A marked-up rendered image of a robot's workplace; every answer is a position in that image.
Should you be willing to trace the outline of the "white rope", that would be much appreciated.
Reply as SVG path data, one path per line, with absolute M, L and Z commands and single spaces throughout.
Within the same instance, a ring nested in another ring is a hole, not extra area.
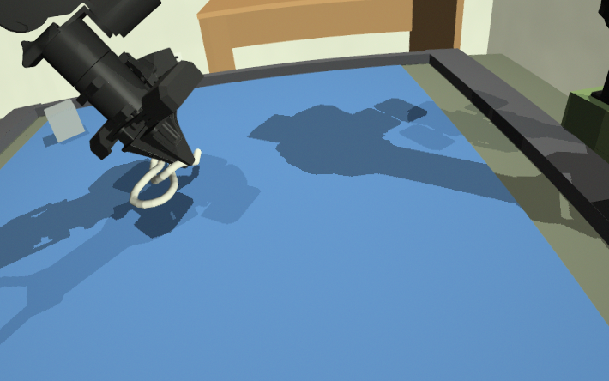
M 202 152 L 200 149 L 196 149 L 194 151 L 193 155 L 194 155 L 196 161 L 194 162 L 194 164 L 192 166 L 199 164 L 201 153 Z M 149 171 L 136 183 L 136 185 L 133 187 L 133 189 L 130 193 L 130 199 L 129 199 L 130 204 L 136 206 L 137 208 L 146 209 L 146 208 L 152 208 L 152 207 L 159 206 L 172 198 L 172 196 L 174 195 L 174 193 L 176 192 L 176 190 L 178 188 L 178 179 L 177 179 L 175 171 L 177 169 L 179 169 L 180 167 L 187 166 L 187 165 L 185 165 L 184 163 L 177 160 L 177 161 L 173 162 L 172 164 L 169 164 L 168 167 L 163 172 L 156 175 L 158 172 L 160 172 L 160 170 L 163 168 L 164 165 L 165 165 L 165 162 L 163 162 L 163 161 L 151 159 Z M 141 189 L 145 186 L 145 184 L 149 180 L 151 181 L 152 184 L 158 184 L 159 182 L 165 180 L 167 177 L 169 177 L 171 184 L 170 184 L 170 187 L 168 188 L 168 190 L 163 195 L 161 195 L 160 197 L 156 197 L 154 199 L 150 199 L 150 200 L 140 200 L 137 198 L 139 192 L 141 191 Z

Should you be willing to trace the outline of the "blue mat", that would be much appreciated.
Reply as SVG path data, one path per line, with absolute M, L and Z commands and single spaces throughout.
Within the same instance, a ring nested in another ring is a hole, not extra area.
M 401 65 L 195 88 L 152 208 L 107 119 L 0 169 L 0 381 L 609 381 L 609 326 Z

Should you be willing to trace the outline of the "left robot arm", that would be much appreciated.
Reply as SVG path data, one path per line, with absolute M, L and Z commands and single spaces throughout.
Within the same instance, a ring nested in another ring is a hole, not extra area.
M 109 38 L 123 38 L 161 5 L 160 0 L 0 0 L 0 27 L 14 33 L 28 33 L 49 17 L 69 15 L 85 3 L 62 26 L 53 22 L 35 41 L 21 42 L 24 68 L 42 59 L 72 87 L 111 48 L 83 20 L 88 16 Z M 129 57 L 125 63 L 144 83 L 152 87 L 178 61 L 171 48 L 144 57 Z

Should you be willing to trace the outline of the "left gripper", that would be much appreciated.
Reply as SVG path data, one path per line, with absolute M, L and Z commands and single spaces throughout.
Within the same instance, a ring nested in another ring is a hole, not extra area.
M 196 159 L 178 124 L 177 109 L 205 75 L 181 60 L 151 88 L 125 64 L 128 59 L 125 51 L 119 57 L 109 51 L 74 86 L 80 93 L 76 101 L 82 106 L 88 101 L 107 119 L 90 139 L 90 150 L 103 160 L 119 140 L 123 152 L 192 166 Z

